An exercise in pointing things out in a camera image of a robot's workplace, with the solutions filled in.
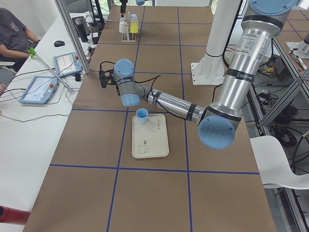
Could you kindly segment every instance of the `blue joint cap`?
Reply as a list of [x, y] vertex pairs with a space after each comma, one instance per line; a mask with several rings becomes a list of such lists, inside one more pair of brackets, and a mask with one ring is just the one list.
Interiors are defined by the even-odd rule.
[[114, 67], [114, 72], [122, 78], [130, 77], [134, 72], [134, 65], [128, 59], [120, 59]]
[[220, 116], [204, 118], [198, 126], [199, 139], [213, 149], [224, 149], [235, 138], [235, 129], [227, 119]]
[[135, 0], [138, 6], [142, 6], [145, 3], [145, 0]]
[[140, 98], [139, 96], [135, 94], [125, 94], [120, 97], [122, 101], [122, 105], [125, 107], [130, 107], [133, 105], [138, 105], [140, 103]]
[[250, 0], [249, 3], [261, 15], [276, 16], [292, 9], [297, 0]]

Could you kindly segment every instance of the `white tray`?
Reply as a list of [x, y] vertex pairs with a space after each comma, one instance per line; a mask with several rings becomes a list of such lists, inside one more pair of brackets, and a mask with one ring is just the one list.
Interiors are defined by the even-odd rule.
[[132, 155], [140, 158], [165, 157], [169, 154], [165, 116], [150, 114], [145, 124], [132, 118]]

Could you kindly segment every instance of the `person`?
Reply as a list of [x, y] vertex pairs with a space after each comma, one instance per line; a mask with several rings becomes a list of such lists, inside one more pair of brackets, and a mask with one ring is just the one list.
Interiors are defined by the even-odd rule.
[[[12, 68], [18, 71], [30, 56], [27, 50], [39, 42], [39, 38], [10, 11], [0, 8], [0, 61], [15, 62]], [[0, 76], [0, 96], [10, 83], [4, 78]]]

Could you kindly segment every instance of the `white desk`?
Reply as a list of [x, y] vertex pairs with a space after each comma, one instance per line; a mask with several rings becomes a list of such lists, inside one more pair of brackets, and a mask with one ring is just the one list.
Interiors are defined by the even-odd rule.
[[[62, 40], [66, 45], [54, 47], [56, 40]], [[81, 44], [85, 51], [88, 44]], [[74, 51], [61, 17], [53, 23], [35, 50], [51, 67], [54, 67], [53, 56]], [[18, 74], [43, 69], [46, 67], [39, 60], [29, 58]], [[8, 89], [26, 88], [34, 75], [52, 76], [52, 73], [45, 71], [19, 76], [10, 83]], [[81, 85], [72, 76], [67, 77], [67, 80], [72, 88], [78, 89]], [[2, 115], [19, 120], [43, 115], [68, 115], [77, 92], [67, 94], [65, 88], [60, 96], [62, 88], [60, 83], [48, 102], [60, 99], [59, 103], [51, 105], [21, 105], [18, 100], [4, 101], [12, 99], [12, 95], [3, 94], [0, 98]], [[18, 97], [23, 91], [13, 93]], [[53, 116], [21, 123], [0, 116], [0, 205], [31, 211], [66, 121], [65, 116]], [[21, 232], [23, 227], [0, 223], [2, 232]]]

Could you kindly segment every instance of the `blue cup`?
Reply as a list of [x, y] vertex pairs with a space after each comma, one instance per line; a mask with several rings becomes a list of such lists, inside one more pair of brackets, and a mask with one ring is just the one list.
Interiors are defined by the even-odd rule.
[[148, 120], [148, 110], [141, 108], [136, 111], [136, 117], [141, 124], [144, 124]]

